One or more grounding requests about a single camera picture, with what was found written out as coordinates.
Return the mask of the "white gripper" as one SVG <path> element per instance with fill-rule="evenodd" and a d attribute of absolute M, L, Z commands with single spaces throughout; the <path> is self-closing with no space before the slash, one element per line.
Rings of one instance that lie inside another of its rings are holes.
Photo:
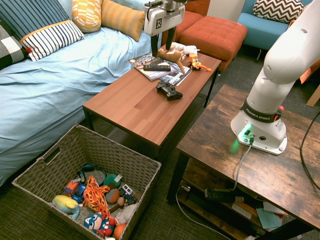
<path fill-rule="evenodd" d="M 151 53 L 158 55 L 159 34 L 166 33 L 165 49 L 170 50 L 176 34 L 176 26 L 180 25 L 185 15 L 185 0 L 153 0 L 144 4 L 144 31 L 151 36 Z"/>

